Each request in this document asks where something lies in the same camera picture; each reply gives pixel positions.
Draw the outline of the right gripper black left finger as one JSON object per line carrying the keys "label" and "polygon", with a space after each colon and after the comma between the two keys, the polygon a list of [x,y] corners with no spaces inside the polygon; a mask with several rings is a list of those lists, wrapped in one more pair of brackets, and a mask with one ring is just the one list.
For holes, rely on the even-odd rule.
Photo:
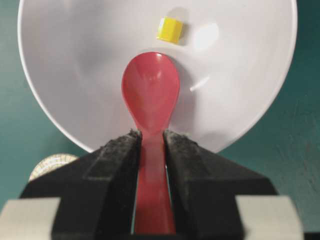
{"label": "right gripper black left finger", "polygon": [[30,181],[21,198],[59,197],[54,240],[112,240],[132,231],[142,135],[110,140]]}

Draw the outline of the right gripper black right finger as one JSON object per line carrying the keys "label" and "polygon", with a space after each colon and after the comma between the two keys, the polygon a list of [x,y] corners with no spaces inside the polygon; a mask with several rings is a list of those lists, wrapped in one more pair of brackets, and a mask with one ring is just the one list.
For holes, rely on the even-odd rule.
{"label": "right gripper black right finger", "polygon": [[163,132],[176,231],[190,240],[242,240],[237,195],[277,195],[264,175],[213,153],[185,135]]}

